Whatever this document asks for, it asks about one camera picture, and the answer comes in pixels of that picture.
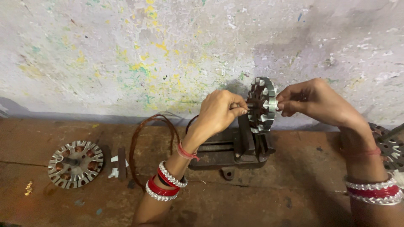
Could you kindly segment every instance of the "white painted wall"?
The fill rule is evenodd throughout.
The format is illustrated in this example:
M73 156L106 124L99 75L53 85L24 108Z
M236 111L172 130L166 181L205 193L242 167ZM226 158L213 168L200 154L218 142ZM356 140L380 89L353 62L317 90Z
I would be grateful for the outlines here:
M158 111L190 119L215 89L246 96L257 76L278 89L322 77L369 121L399 125L403 12L399 0L1 1L0 109L104 122ZM277 128L316 124L277 120Z

